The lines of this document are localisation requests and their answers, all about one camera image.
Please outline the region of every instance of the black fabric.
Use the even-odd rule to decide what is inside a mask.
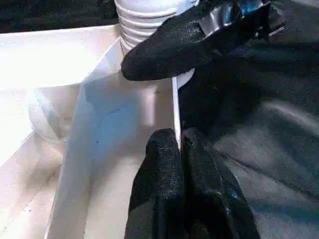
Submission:
[[[133,183],[126,239],[259,239],[240,186],[195,129],[183,134],[179,154],[174,132],[159,130]]]
[[[180,117],[225,156],[263,239],[319,233],[319,9],[284,1],[287,30],[197,68]]]
[[[114,0],[0,2],[0,33],[118,23]]]

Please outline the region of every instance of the gloved finger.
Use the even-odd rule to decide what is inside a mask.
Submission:
[[[134,179],[126,239],[183,238],[184,175],[171,129],[156,131]]]
[[[267,25],[269,8],[263,4],[262,0],[201,1],[166,20],[131,50],[122,62],[124,77],[134,81],[173,77],[230,52]]]
[[[225,158],[196,129],[183,132],[187,228],[204,224],[212,238],[259,239],[253,214]]]

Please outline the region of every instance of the white cardboard box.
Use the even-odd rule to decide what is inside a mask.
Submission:
[[[134,176],[150,135],[179,139],[176,78],[130,82],[120,39],[83,83],[46,238],[122,239]]]

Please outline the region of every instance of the gloved hand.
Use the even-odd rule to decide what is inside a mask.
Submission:
[[[133,182],[126,239],[259,239],[224,157],[196,129],[155,132]]]
[[[265,0],[202,0],[166,20],[122,62],[134,81],[173,77],[231,52],[253,37],[269,38],[283,29],[277,9]]]

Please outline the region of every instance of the white surface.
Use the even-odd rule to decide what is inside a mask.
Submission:
[[[0,34],[0,89],[80,83],[118,36],[117,25]]]
[[[123,238],[148,138],[179,127],[176,81],[127,81],[122,57],[118,39],[81,87],[47,239]]]
[[[63,144],[34,134],[28,92],[36,88],[70,120],[79,87],[70,84],[86,78],[118,35],[117,25],[0,34],[1,239],[44,238],[63,157]],[[49,119],[43,116],[41,125]]]
[[[43,239],[63,146],[34,135],[28,90],[0,90],[0,238]]]

